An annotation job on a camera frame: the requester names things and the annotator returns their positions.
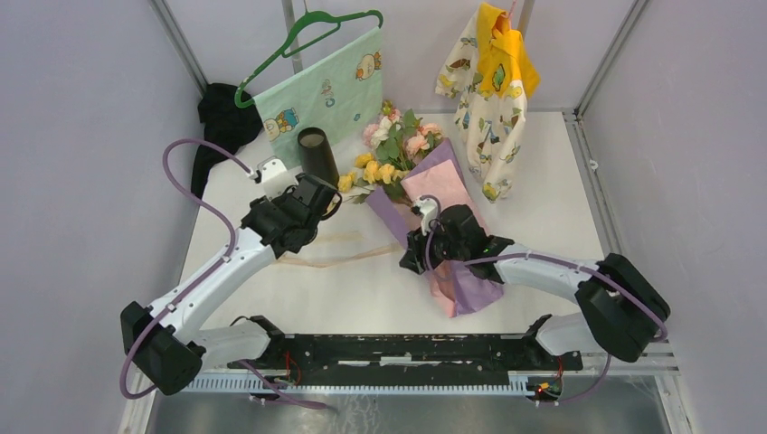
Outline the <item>purple wrapping paper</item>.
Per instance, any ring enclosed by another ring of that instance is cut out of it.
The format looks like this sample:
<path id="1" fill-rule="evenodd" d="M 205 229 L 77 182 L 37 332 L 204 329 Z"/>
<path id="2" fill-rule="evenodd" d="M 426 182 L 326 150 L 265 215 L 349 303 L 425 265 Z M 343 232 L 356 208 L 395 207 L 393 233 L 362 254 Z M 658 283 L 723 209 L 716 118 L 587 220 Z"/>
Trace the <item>purple wrapping paper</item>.
<path id="1" fill-rule="evenodd" d="M 408 199 L 427 194 L 436 197 L 442 210 L 456 204 L 466 204 L 486 229 L 479 209 L 466 189 L 463 173 L 451 142 L 446 139 L 415 166 L 402 180 Z M 403 204 L 395 203 L 382 189 L 375 190 L 366 203 L 383 221 L 394 238 L 406 246 L 407 233 L 421 228 L 420 218 Z M 503 286 L 475 277 L 457 262 L 444 262 L 435 274 L 427 272 L 430 291 L 447 316 L 455 317 L 478 312 L 502 298 Z"/>

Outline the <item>pink wrapping paper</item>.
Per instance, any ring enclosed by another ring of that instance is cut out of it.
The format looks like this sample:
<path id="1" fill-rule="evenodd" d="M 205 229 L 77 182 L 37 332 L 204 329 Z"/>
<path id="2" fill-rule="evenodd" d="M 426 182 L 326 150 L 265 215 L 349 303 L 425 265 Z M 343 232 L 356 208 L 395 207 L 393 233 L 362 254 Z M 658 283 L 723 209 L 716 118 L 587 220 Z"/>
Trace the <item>pink wrapping paper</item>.
<path id="1" fill-rule="evenodd" d="M 413 200 L 424 194 L 435 196 L 442 210 L 452 205 L 466 204 L 480 226 L 487 228 L 464 185 L 461 170 L 450 159 L 422 171 L 411 171 L 402 180 L 402 186 Z M 448 317 L 478 312 L 503 295 L 503 290 L 495 284 L 474 277 L 468 269 L 454 262 L 442 263 L 436 273 L 428 271 L 425 277 L 432 297 Z"/>

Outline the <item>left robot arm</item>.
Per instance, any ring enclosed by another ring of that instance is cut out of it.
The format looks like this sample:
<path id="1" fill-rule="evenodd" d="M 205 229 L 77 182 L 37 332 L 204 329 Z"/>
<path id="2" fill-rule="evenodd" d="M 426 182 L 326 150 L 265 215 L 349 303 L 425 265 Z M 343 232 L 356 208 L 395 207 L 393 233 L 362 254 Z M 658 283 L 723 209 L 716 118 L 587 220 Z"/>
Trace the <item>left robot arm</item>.
<path id="1" fill-rule="evenodd" d="M 253 200 L 229 241 L 201 269 L 147 306 L 133 301 L 122 309 L 124 365 L 135 365 L 151 381 L 151 392 L 173 395 L 206 369 L 260 357 L 271 337 L 258 323 L 214 329 L 204 323 L 256 273 L 311 243 L 340 204 L 333 185 L 307 174 L 273 198 Z"/>

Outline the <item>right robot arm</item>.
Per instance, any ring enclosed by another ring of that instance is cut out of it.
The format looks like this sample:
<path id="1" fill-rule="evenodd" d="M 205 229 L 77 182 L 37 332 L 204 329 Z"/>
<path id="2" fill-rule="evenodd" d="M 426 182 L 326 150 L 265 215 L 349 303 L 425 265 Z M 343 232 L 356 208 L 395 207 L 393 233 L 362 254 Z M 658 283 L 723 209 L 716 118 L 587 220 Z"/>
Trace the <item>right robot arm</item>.
<path id="1" fill-rule="evenodd" d="M 634 363 L 649 344 L 668 337 L 668 303 L 618 253 L 576 260 L 531 250 L 486 233 L 468 205 L 443 209 L 429 195 L 411 211 L 420 226 L 406 236 L 402 268 L 423 274 L 449 263 L 474 278 L 534 288 L 579 307 L 576 314 L 549 316 L 534 326 L 534 339 L 550 355 L 603 352 Z"/>

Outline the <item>artificial flower bunch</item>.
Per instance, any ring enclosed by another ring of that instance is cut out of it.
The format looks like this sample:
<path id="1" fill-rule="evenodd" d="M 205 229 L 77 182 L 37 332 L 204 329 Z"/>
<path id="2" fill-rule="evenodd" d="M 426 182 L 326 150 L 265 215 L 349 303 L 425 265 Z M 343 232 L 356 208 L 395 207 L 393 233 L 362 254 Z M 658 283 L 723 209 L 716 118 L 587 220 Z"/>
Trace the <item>artificial flower bunch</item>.
<path id="1" fill-rule="evenodd" d="M 346 202 L 356 204 L 378 189 L 394 203 L 411 204 L 402 181 L 445 138 L 438 124 L 424 121 L 411 109 L 402 112 L 386 99 L 378 119 L 363 132 L 368 152 L 357 156 L 354 169 L 339 177 L 338 190 Z"/>

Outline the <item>beige printed ribbon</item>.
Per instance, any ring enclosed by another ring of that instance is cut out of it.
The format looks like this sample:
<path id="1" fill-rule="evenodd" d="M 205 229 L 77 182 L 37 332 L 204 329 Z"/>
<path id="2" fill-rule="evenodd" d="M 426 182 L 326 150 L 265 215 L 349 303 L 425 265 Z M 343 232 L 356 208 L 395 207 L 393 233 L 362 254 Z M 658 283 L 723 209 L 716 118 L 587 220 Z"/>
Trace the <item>beige printed ribbon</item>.
<path id="1" fill-rule="evenodd" d="M 381 238 L 371 237 L 360 231 L 337 232 L 318 235 L 299 253 L 285 253 L 277 263 L 327 269 L 401 251 L 402 246 L 391 235 Z"/>

